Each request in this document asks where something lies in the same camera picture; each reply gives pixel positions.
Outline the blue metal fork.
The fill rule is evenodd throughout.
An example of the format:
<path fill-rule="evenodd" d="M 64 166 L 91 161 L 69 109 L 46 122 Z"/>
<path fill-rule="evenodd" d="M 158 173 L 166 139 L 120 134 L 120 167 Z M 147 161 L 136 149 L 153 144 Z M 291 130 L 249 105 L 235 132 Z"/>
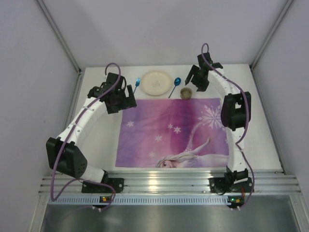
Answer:
<path fill-rule="evenodd" d="M 138 78 L 136 79 L 135 87 L 134 87 L 134 90 L 133 90 L 133 94 L 135 94 L 136 89 L 138 88 L 139 85 L 140 85 L 140 77 L 138 77 Z"/>

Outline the blue metal spoon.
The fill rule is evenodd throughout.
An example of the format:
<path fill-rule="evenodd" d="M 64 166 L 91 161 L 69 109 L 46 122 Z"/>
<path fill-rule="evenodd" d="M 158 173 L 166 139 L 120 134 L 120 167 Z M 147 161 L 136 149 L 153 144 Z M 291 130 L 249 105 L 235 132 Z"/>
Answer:
<path fill-rule="evenodd" d="M 173 94 L 175 88 L 176 88 L 177 86 L 179 86 L 180 84 L 181 84 L 181 78 L 180 78 L 180 77 L 175 78 L 175 80 L 174 80 L 174 87 L 173 87 L 171 93 L 170 93 L 169 96 L 168 96 L 169 99 L 171 98 L 171 96 L 172 96 L 172 94 Z"/>

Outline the cream round plate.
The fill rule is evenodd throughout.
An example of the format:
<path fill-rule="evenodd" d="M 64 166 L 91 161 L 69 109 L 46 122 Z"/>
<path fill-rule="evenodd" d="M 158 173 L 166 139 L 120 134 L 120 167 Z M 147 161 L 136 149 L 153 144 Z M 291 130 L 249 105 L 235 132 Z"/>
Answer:
<path fill-rule="evenodd" d="M 140 79 L 140 88 L 151 96 L 160 96 L 168 92 L 173 85 L 172 77 L 165 71 L 146 72 Z"/>

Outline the purple snowflake placemat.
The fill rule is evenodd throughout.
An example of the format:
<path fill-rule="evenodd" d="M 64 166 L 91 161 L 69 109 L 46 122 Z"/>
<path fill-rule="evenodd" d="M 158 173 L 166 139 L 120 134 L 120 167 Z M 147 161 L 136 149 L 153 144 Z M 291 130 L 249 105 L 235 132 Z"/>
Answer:
<path fill-rule="evenodd" d="M 219 98 L 138 100 L 123 111 L 117 167 L 221 168 L 228 158 Z"/>

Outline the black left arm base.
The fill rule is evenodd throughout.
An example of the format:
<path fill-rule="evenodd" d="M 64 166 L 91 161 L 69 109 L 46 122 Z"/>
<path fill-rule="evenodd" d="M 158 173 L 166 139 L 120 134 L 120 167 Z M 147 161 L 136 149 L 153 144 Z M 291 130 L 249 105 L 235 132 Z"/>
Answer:
<path fill-rule="evenodd" d="M 123 178 L 109 178 L 106 183 L 83 181 L 82 193 L 120 193 L 124 189 Z"/>

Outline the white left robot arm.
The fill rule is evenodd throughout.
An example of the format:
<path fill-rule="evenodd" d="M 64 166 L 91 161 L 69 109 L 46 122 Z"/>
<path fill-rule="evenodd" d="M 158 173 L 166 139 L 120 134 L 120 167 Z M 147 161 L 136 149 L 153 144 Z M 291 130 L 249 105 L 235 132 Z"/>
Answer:
<path fill-rule="evenodd" d="M 90 89 L 79 113 L 65 130 L 47 140 L 49 167 L 75 179 L 102 183 L 107 172 L 89 164 L 80 148 L 104 113 L 114 114 L 136 106 L 132 86 L 123 76 L 108 73 L 106 81 Z"/>

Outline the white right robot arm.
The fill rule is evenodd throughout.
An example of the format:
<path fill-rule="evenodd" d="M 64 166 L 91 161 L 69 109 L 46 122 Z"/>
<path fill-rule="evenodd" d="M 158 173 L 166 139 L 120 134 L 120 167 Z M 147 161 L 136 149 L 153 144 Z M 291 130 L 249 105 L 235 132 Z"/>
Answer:
<path fill-rule="evenodd" d="M 129 168 L 226 167 L 244 179 L 243 138 L 251 119 L 251 95 L 229 81 L 209 53 L 198 56 L 187 83 L 198 91 L 214 85 L 221 98 L 137 100 L 123 113 L 116 166 Z"/>

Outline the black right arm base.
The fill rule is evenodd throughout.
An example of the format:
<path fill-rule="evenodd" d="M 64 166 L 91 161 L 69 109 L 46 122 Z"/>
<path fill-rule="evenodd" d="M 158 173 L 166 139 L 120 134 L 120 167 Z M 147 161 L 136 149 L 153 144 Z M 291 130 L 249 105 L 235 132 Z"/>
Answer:
<path fill-rule="evenodd" d="M 209 179 L 210 192 L 218 195 L 224 195 L 226 193 L 250 193 L 253 188 L 252 179 L 245 182 L 236 184 L 230 184 L 224 177 L 213 177 Z"/>

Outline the aluminium rail base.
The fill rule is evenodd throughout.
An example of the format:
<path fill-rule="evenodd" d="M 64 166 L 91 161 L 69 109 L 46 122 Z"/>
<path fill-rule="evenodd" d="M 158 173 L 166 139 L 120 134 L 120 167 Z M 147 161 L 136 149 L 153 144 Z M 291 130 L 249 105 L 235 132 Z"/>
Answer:
<path fill-rule="evenodd" d="M 123 194 L 171 195 L 209 194 L 213 177 L 222 177 L 221 171 L 204 170 L 157 170 L 157 171 L 114 171 L 110 177 L 124 179 Z M 256 172 L 254 174 L 255 195 L 300 194 L 298 180 L 293 175 L 281 172 Z"/>

